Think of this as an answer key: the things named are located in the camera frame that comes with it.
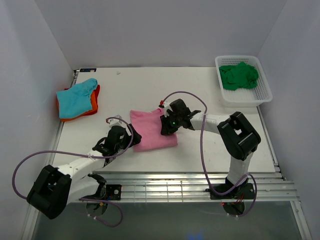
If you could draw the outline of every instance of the green cloth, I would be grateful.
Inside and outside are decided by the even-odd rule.
[[[221,66],[219,71],[223,88],[226,90],[253,89],[257,86],[257,70],[243,61],[238,65]]]

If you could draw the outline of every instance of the white plastic basket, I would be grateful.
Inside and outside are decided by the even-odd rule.
[[[222,85],[219,67],[225,65],[237,65],[241,62],[254,66],[259,77],[257,86],[252,89],[238,88],[235,91],[226,90]],[[226,55],[215,58],[216,71],[218,73],[220,88],[222,92],[223,105],[226,107],[256,107],[262,103],[272,100],[272,93],[267,82],[266,75],[260,61],[255,56]]]

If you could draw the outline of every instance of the blue cloth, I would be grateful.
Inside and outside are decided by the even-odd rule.
[[[59,101],[59,117],[73,119],[92,110],[91,94],[97,86],[97,79],[90,78],[68,90],[58,91],[56,96]]]

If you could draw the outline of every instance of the folded cloth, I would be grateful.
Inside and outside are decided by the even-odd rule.
[[[59,117],[72,119],[92,110],[91,94],[97,86],[98,81],[90,78],[68,90],[58,91],[56,96],[59,101]]]
[[[141,142],[133,146],[134,152],[144,152],[178,145],[178,139],[175,133],[169,136],[160,134],[160,116],[163,114],[164,110],[161,108],[153,112],[130,111],[131,123],[137,133],[142,136]]]
[[[61,118],[61,122],[68,122],[68,121],[71,121],[71,120],[75,120],[81,116],[89,116],[89,115],[93,115],[93,114],[96,114],[98,112],[98,95],[99,95],[99,92],[100,92],[100,85],[98,85],[96,87],[95,90],[93,90],[92,94],[91,94],[91,105],[92,105],[92,110],[89,110],[89,111],[86,111],[85,113],[79,115],[79,116],[76,116],[74,118]],[[57,103],[57,106],[58,106],[58,109],[59,109],[59,101],[58,99],[56,100],[56,103]]]

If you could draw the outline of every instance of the orange cloth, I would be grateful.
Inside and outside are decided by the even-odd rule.
[[[97,111],[97,110],[98,110],[98,104],[97,104],[97,102],[96,102],[95,91],[92,92],[90,101],[91,101],[91,105],[92,105],[92,110],[86,111],[86,112],[84,112],[83,114],[81,114],[81,115],[79,115],[79,116],[76,116],[76,117],[74,117],[74,118],[61,118],[61,121],[62,121],[62,122],[68,122],[68,121],[77,119],[77,118],[79,118],[79,117],[81,117],[81,116],[84,116],[84,115],[86,115],[86,114],[89,114],[89,113],[92,113],[92,112],[94,112],[94,111]],[[58,109],[59,109],[59,101],[58,101],[58,99],[56,99],[56,104],[58,105]]]

